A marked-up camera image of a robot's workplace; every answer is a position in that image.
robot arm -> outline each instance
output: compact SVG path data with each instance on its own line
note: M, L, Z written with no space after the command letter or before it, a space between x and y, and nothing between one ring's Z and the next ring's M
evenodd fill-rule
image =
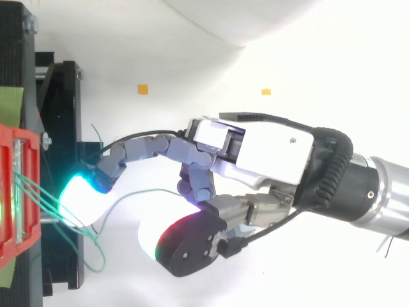
M353 154L338 131L253 113L193 119L179 137L114 144L93 168L94 186L106 193L126 163L158 155L182 163L178 191L200 209L157 242L156 260L175 276L235 255L306 210L409 239L409 169ZM269 193L217 195L213 173Z

white wall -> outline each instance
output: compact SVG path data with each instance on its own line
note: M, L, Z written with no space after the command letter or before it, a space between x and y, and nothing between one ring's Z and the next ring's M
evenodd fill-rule
M110 143L133 132L182 129L203 114L254 111L342 130L356 152L409 166L406 2L323 2L246 49L202 32L160 0L42 0L31 11L40 19L37 50L84 69L83 140L97 140L91 123ZM137 84L146 83L150 94L138 95ZM264 87L271 96L261 96ZM268 141L279 150L274 136ZM116 192L175 190L178 172L162 158L137 162ZM243 192L218 181L219 193ZM374 252L382 235L310 214L229 260L174 278L137 243L146 208L166 201L157 194L124 201L100 239L106 270L87 272L77 291L57 286L45 306L408 305L409 243L395 240L384 260ZM88 241L86 259L101 261Z

green wire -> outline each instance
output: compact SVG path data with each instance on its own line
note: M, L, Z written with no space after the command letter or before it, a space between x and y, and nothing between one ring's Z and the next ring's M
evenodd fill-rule
M95 126L93 124L91 124L91 126L94 128L94 130L95 130L95 132L96 132L96 134L98 136L98 139L100 139L100 146L101 146L101 149L102 149L104 147L104 143L102 142L101 135L100 135L100 133L98 132L98 130L95 128Z
M99 236L101 235L102 231L105 228L105 224L107 223L108 217L109 215L112 213L112 211L115 209L115 207L121 202L123 201L125 198L128 198L129 196L132 195L137 195L137 194L142 194L142 193L150 193L150 192L166 192L166 193L170 193L176 196L180 196L180 194L166 190L166 189L149 189L149 190L142 190L142 191L136 191L136 192L132 192L129 193L127 195L122 196L120 199L118 199L117 201L115 201L114 205L112 205L112 207L109 209L108 213L105 215L104 221L102 222L102 226L101 229L99 231L99 233L96 235L97 238L99 238Z
M34 193L35 195L37 195L44 203L46 203L49 207L51 207L52 210L56 211L56 212L59 214L58 209L56 209L54 206L50 205L50 204L49 204L47 201L45 201L41 196L39 196L38 193L37 193L32 187L30 187L27 182L29 182L31 185L33 185L33 186L36 187L37 189L41 190L41 192L43 192L45 195L47 195L49 198L51 198L54 202L56 202L59 207L64 208L72 217L74 217L74 218L82 225L82 227L86 230L86 232L87 232L88 234L91 234L91 235L92 235L92 233L88 230L88 228L86 228L86 225L84 225L83 222L81 222L72 212L70 212L64 205L62 205L62 204L59 202L59 200L57 200L55 197L53 197L51 194L49 194L46 190L44 190L43 188L41 188L38 184L36 184L35 182L33 182L30 178L28 178L28 177L26 177L26 176L24 176L24 175L21 175L21 174L19 174L19 173L17 173L17 172L15 172L15 174L19 177L19 179L20 179L21 181L23 181L23 183L25 183L25 185L31 190L32 193ZM63 218L64 218L66 221L68 221L69 223L71 223L72 225L75 225L75 224L76 224L76 223L71 222L70 220L68 220L68 219L65 218L65 217L63 217Z
M37 196L41 201L43 201L44 204L46 204L48 207L51 208L51 210L57 212L59 214L59 216L61 216L62 219L59 219L62 223L65 223L65 221L68 221L69 223L71 223L72 225L75 225L75 223L73 223L72 221L68 220L67 218L63 217L58 209L56 209L53 205L51 205L50 203L48 203L45 199L43 199L32 187L30 187L30 185L27 183L27 181L31 182L32 185L34 185L35 187L39 188L40 190L42 190L43 193L50 195L46 190L42 189L38 184L36 184L35 182L33 182L32 180L30 180L29 178L25 177L24 175L18 174L16 172L16 175L19 176L19 179L30 189L30 191ZM88 230L88 228L86 228L86 226L84 225L83 222L81 222L74 214L72 214L72 212L70 212L65 206L63 206L58 200L56 200L56 198L54 198L53 196L50 195L50 197L53 198L53 200L58 204L58 206L61 206L62 208L64 208L72 217L74 217L83 227L83 229L86 230L86 233L91 234L92 233Z
M79 250L77 249L77 246L75 246L74 242L69 238L69 236L58 226L58 224L53 223L53 226L55 229L59 232L59 234L71 245L72 249L75 251L75 253L81 258L81 260L84 262L84 265L94 273L101 273L105 269L105 265L107 264L107 259L105 257L104 252L102 251L101 245L98 243L98 241L95 239L93 242L95 243L95 246L99 249L101 255L102 255L102 260L104 261L100 269L94 269L92 266L90 266L87 261L85 261L84 257L81 255Z
M61 221L65 226L67 226L69 229L71 229L71 231L78 233L79 235L85 236L85 237L89 237L95 244L95 246L98 248L98 250L101 253L102 259L103 259L103 264L101 266L100 269L94 269L92 266L90 266L87 261L85 261L84 257L81 255L81 253L79 252L79 250L77 249L77 247L75 246L75 244L72 242L72 240L68 237L68 235L56 224L53 223L55 229L59 232L59 234L67 241L67 243L69 243L69 245L71 245L71 247L73 248L73 250L75 251L75 253L82 259L82 261L84 262L84 265L91 271L91 272L95 272L95 273L99 273L102 272L106 266L106 257L104 254L104 251L102 250L101 245L99 244L99 242L97 241L96 237L88 230L88 228L84 227L81 229L77 229L74 227L71 227L69 225L66 224L66 221L68 221L69 223L73 224L71 221L67 220L66 218L63 218L62 215L55 209L54 206L52 206L50 203L48 203L47 201L45 201L32 187L30 187L28 185L28 183L24 180L25 177L24 175L18 174L16 172L16 175L18 177L20 177L20 180L26 184L26 186L31 190L31 192L40 200L43 201L43 203L48 206L51 210L53 210L54 212L51 212L49 209L45 208L40 201L36 200L35 197L29 192L27 191L22 185L20 185L18 182L15 182L15 185L21 189L29 198L31 198L31 200L34 201L35 204L37 204L38 206L40 206L44 211L46 211L46 213L48 213L49 215L55 217L56 219L58 219L59 221Z
M50 216L52 216L52 217L55 217L56 219L58 219L59 221L61 221L62 223L65 224L65 221L64 221L65 218L64 218L58 211L56 211L56 209L55 209L52 205L50 205L49 203L47 203L47 202L45 201L45 205L47 205L48 207L50 207L52 210L55 210L54 212L51 212L49 209L47 209L46 207L44 207L44 206L41 204L41 202L39 202L38 200L36 200L35 197L34 197L33 195L31 195L31 193L30 193L29 191L27 191L22 185L20 185L20 184L18 184L18 183L16 183L16 182L15 182L15 185L16 185L17 187L19 187L19 189L21 189L35 204L37 204L38 206L40 206L41 209L43 209L44 211L46 211L46 213L48 213L48 215L50 215ZM90 237L88 233L86 233L86 232L84 232L84 231L82 231L82 230L80 230L80 229L71 227L71 226L69 226L69 225L67 225L67 227L69 227L73 232L76 232L76 233L78 233L79 235L83 235L83 236L86 236L86 237Z
M52 200L54 200L55 202L58 202L58 199L55 198L53 195L51 195L50 193L48 193L45 189L43 189L42 187L40 187L38 184L36 184L34 181L32 181L30 178L20 174L17 171L14 171L14 174L17 175L20 178L23 178L23 180L29 182L31 185L33 185L34 187L36 187L37 189L39 189L42 193L44 193L45 195L47 195L49 198L51 198Z

orange sticker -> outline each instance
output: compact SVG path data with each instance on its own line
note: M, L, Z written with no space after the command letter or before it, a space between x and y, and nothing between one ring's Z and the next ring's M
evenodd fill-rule
M138 94L147 95L148 94L148 85L147 84L138 84Z
M271 89L270 88L263 88L261 90L261 94L264 96L270 96L271 95Z

screw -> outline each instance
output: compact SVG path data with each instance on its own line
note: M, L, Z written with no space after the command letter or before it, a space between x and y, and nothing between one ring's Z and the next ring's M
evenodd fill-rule
M41 145L45 151L47 151L52 144L52 139L49 137L48 133L44 132L41 135Z
M23 22L23 29L30 35L38 33L38 19L34 15L26 16Z
M77 69L76 77L77 77L77 80L82 80L82 69L81 68Z

